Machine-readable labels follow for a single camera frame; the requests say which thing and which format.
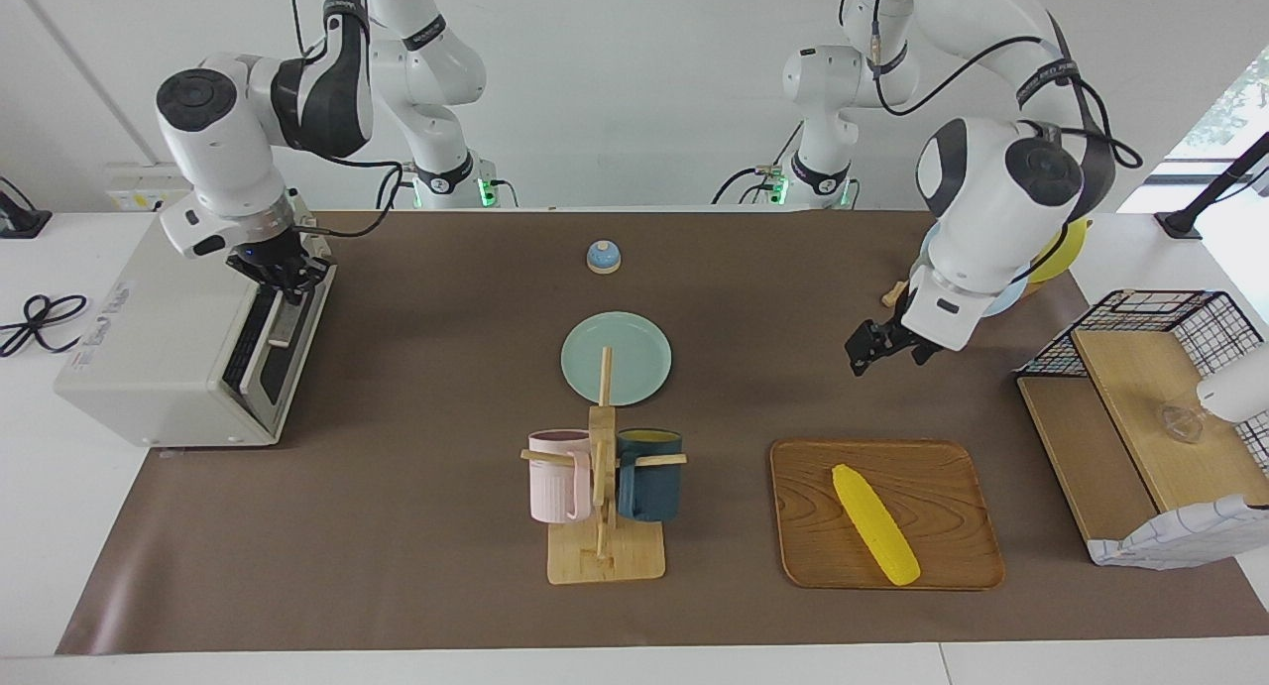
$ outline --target wooden base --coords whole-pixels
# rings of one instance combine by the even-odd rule
[[[665,576],[661,523],[617,519],[608,529],[609,558],[595,554],[600,514],[586,521],[552,524],[547,535],[547,581],[553,586],[647,581]]]

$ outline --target wooden mug rack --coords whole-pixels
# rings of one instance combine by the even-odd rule
[[[643,581],[665,576],[661,523],[617,515],[617,408],[612,406],[613,349],[604,348],[599,368],[599,405],[591,406],[591,499],[589,519],[551,524],[547,532],[547,580],[556,586],[605,581]],[[520,459],[574,467],[571,455],[522,450]],[[641,455],[634,467],[685,464],[688,455]]]

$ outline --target light blue plate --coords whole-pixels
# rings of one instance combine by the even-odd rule
[[[563,379],[593,403],[599,401],[599,364],[604,346],[613,348],[613,405],[628,406],[652,397],[670,375],[670,341],[651,320],[624,311],[590,316],[563,340]]]

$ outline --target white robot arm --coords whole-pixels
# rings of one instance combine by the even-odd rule
[[[449,29],[435,0],[371,0],[371,15],[392,34],[371,47],[374,94],[405,133],[420,206],[489,206],[482,179],[492,166],[467,147],[448,108],[485,93],[480,56]]]
[[[365,0],[326,0],[317,53],[277,61],[216,53],[165,80],[159,126],[190,180],[190,202],[164,209],[168,237],[185,256],[231,247],[227,264],[298,304],[327,261],[294,232],[270,146],[348,156],[371,137]]]
[[[374,24],[392,38],[371,39]],[[270,146],[326,160],[365,146],[374,96],[405,131],[425,207],[489,206],[481,161],[444,105],[476,101],[485,66],[445,25],[434,0],[325,0],[325,38],[303,57],[216,53],[168,79],[156,98],[168,146],[194,186],[164,211],[183,255],[226,247],[227,264],[298,304],[325,278],[294,228]],[[369,162],[390,166],[398,162]]]
[[[838,202],[858,137],[849,108],[907,115],[924,107],[925,99],[896,108],[916,85],[910,20],[943,52],[1006,80],[1020,119],[959,117],[926,143],[916,180],[940,230],[914,266],[896,316],[860,325],[846,342],[857,374],[907,348],[916,349],[919,364],[934,351],[964,348],[1044,244],[1105,198],[1114,148],[1122,147],[1057,22],[1037,0],[845,0],[849,47],[807,48],[786,66],[786,93],[806,112],[802,146],[786,169],[788,202]]]

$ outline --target brown table mat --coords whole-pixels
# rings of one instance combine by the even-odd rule
[[[961,354],[853,377],[841,344],[883,317],[878,297],[929,225],[924,212],[400,214],[339,241],[283,444],[151,453],[58,652],[1269,633],[1232,559],[1161,573],[1089,562],[1009,373],[1084,311],[1070,278],[987,320]],[[619,244],[622,270],[585,269],[594,238]],[[683,433],[680,518],[662,580],[553,587],[516,455],[534,429],[585,425],[558,350],[612,310],[648,316],[674,348],[666,386],[618,420]],[[798,435],[964,445],[1004,585],[791,584],[766,459]]]

